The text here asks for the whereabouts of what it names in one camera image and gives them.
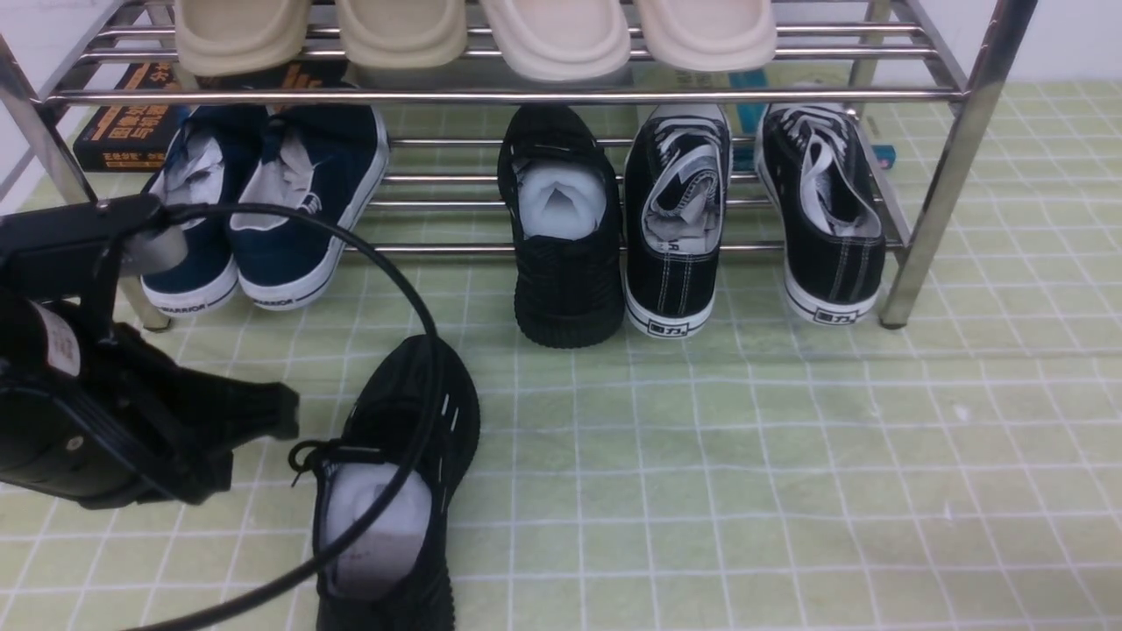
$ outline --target canvas sneaker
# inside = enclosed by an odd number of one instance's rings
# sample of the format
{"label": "canvas sneaker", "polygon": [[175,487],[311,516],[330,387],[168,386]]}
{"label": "canvas sneaker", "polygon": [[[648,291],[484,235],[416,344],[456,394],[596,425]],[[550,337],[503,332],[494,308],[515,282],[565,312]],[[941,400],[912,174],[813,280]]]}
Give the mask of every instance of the canvas sneaker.
{"label": "canvas sneaker", "polygon": [[853,324],[876,304],[886,241],[857,121],[835,104],[773,104],[756,173],[780,211],[788,303],[819,324]]}
{"label": "canvas sneaker", "polygon": [[[184,119],[164,166],[144,192],[165,204],[232,203],[260,153],[268,112],[258,106],[203,106]],[[219,218],[183,225],[187,257],[166,272],[140,278],[156,309],[186,318],[226,304],[238,286],[238,267]]]}
{"label": "canvas sneaker", "polygon": [[[350,230],[381,182],[389,145],[367,106],[293,107],[269,118],[241,203],[285,205]],[[258,307],[298,309],[328,289],[343,243],[286,218],[234,214],[227,227],[242,291]]]}
{"label": "canvas sneaker", "polygon": [[655,109],[624,176],[627,316],[656,338],[697,333],[712,313],[733,137],[716,104]]}

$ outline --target metal rod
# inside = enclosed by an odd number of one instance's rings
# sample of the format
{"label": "metal rod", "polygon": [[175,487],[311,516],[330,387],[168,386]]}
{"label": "metal rod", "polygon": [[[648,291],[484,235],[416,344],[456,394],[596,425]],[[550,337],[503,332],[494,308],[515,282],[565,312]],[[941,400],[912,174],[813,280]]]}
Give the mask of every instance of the metal rod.
{"label": "metal rod", "polygon": [[997,0],[994,7],[971,73],[969,95],[950,128],[908,255],[881,311],[881,324],[886,328],[899,329],[908,323],[1036,7],[1037,0]]}
{"label": "metal rod", "polygon": [[[509,256],[514,254],[513,244],[380,244],[375,249],[381,254],[406,256]],[[903,247],[900,241],[889,241],[890,249]],[[626,252],[624,246],[620,252]],[[723,244],[720,252],[741,254],[755,252],[782,252],[783,241],[754,241],[747,244]],[[352,247],[344,248],[348,255],[357,256]]]}
{"label": "metal rod", "polygon": [[905,102],[957,101],[963,93],[947,88],[821,88],[764,90],[690,90],[645,92],[638,90],[587,90],[581,92],[432,91],[392,92],[374,90],[63,90],[47,98],[48,104],[150,106],[229,103],[411,103],[430,106],[519,106],[524,103],[656,104],[656,103],[764,103],[764,102]]}
{"label": "metal rod", "polygon": [[[74,159],[74,154],[55,129],[54,117],[36,107],[38,97],[35,89],[19,67],[2,35],[0,35],[0,103],[8,110],[16,127],[27,139],[31,153],[39,158],[63,201],[66,203],[96,201],[98,195],[82,173],[77,161]],[[50,116],[52,120],[46,120],[45,116]],[[144,292],[138,278],[121,278],[119,286],[145,328],[159,330],[169,326],[171,320],[166,316],[157,311],[147,300],[142,300]]]}
{"label": "metal rod", "polygon": [[[767,201],[766,198],[758,199],[736,199],[728,200],[725,202],[726,208],[730,209],[771,209],[772,203]],[[478,211],[490,211],[490,210],[506,210],[506,204],[500,200],[432,200],[432,199],[389,199],[389,200],[374,200],[369,205],[373,210],[379,211],[416,211],[417,209],[426,209],[436,212],[478,212]]]}
{"label": "metal rod", "polygon": [[[908,22],[804,22],[779,25],[775,30],[780,37],[855,37],[861,35],[898,35],[916,36],[922,35],[923,28],[919,24]],[[634,38],[643,37],[643,29],[633,26],[627,28],[628,34]],[[109,27],[98,34],[99,39],[121,40],[121,39],[163,39],[175,35],[174,27],[167,26],[120,26]],[[491,37],[490,27],[475,26],[468,28],[468,35],[476,37]],[[307,27],[309,39],[338,39],[339,27],[330,25],[311,25]]]}
{"label": "metal rod", "polygon": [[[879,60],[879,58],[935,58],[938,52],[931,46],[904,44],[885,45],[819,45],[819,46],[780,46],[775,51],[775,60]],[[465,51],[461,60],[497,60],[503,52],[495,47],[473,46]],[[305,48],[294,57],[297,61],[347,61],[341,48]],[[81,57],[79,64],[145,64],[176,63],[180,60],[175,48],[90,48]],[[631,52],[634,62],[653,61],[654,57],[645,47]]]}
{"label": "metal rod", "polygon": [[928,44],[939,52],[935,58],[923,62],[936,84],[965,92],[966,73],[923,6],[918,0],[892,0],[892,10],[900,19],[918,22],[922,27],[920,33],[911,36],[913,44]]}
{"label": "metal rod", "polygon": [[[760,177],[755,173],[733,173],[729,175],[733,184],[755,184]],[[616,175],[616,182],[623,183],[624,176]],[[429,184],[433,186],[447,186],[454,184],[497,184],[498,176],[490,174],[461,174],[450,175],[443,173],[419,174],[398,173],[388,174],[381,179],[383,184]]]}
{"label": "metal rod", "polygon": [[[629,147],[634,138],[597,138],[601,147]],[[753,145],[755,136],[734,136],[734,145]],[[502,138],[390,138],[389,146],[410,149],[477,149],[498,148],[503,146]]]}
{"label": "metal rod", "polygon": [[[889,0],[868,0],[868,8],[865,10],[865,21],[882,22],[892,16],[892,4]],[[877,46],[884,44],[884,35],[871,34],[862,36],[861,43],[866,46]],[[877,57],[858,58],[853,63],[849,72],[850,88],[867,88],[873,84],[876,76]],[[865,113],[865,104],[859,102],[847,102],[846,107],[861,118]]]}

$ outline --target floor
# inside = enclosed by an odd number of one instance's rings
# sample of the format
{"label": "floor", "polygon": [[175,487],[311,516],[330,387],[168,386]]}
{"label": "floor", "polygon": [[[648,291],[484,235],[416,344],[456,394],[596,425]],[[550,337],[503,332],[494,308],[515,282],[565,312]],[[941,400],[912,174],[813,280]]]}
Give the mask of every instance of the floor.
{"label": "floor", "polygon": [[[804,324],[776,257],[729,256],[697,338],[625,328],[560,353],[518,333],[508,263],[404,265],[482,399],[449,532],[458,628],[1122,629],[1122,84],[1006,97],[901,331]],[[511,112],[386,113],[392,131],[481,120],[496,135]],[[627,109],[582,113],[600,134],[635,126]],[[871,113],[914,213],[948,117]],[[398,171],[436,163],[471,172],[494,155],[394,156]],[[95,179],[105,194],[141,182]],[[30,203],[55,203],[49,186]],[[494,211],[361,226],[383,243],[509,235]],[[727,238],[778,228],[735,212]],[[417,330],[385,278],[347,265],[306,310],[238,300],[150,339],[187,366],[284,379],[304,436],[328,437]],[[239,450],[234,488],[199,509],[85,512],[0,491],[0,629],[154,622],[295,565],[314,485],[289,488],[289,447]],[[306,584],[221,629],[310,630],[315,602]]]}

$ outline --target navy blue canvas shoe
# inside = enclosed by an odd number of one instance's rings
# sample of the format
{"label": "navy blue canvas shoe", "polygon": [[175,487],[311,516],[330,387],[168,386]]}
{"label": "navy blue canvas shoe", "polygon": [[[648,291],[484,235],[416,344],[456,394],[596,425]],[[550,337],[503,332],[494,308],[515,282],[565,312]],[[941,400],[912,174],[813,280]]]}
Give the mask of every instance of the navy blue canvas shoe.
{"label": "navy blue canvas shoe", "polygon": [[[145,185],[166,204],[232,203],[260,154],[268,112],[258,106],[201,107],[180,126],[164,166]],[[223,219],[183,226],[187,257],[172,269],[140,280],[148,300],[173,318],[204,313],[226,304],[238,286],[238,267]]]}
{"label": "navy blue canvas shoe", "polygon": [[[240,201],[303,210],[350,230],[388,161],[386,126],[374,108],[289,108],[266,125],[260,162]],[[278,217],[234,214],[227,234],[242,291],[274,311],[319,298],[343,252],[339,239]]]}

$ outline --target slipper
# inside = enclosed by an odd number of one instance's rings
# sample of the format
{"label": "slipper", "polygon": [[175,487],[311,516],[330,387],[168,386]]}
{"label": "slipper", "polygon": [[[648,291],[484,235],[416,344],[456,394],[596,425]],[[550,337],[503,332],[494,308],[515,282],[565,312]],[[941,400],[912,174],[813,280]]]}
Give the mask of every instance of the slipper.
{"label": "slipper", "polygon": [[360,66],[440,66],[468,45],[463,0],[337,0],[347,58]]}
{"label": "slipper", "polygon": [[307,35],[312,0],[175,0],[175,45],[193,74],[224,76],[278,66]]}
{"label": "slipper", "polygon": [[631,58],[618,0],[479,0],[503,58],[540,81],[595,79]]}
{"label": "slipper", "polygon": [[635,0],[646,47],[682,70],[732,72],[775,56],[771,0]]}

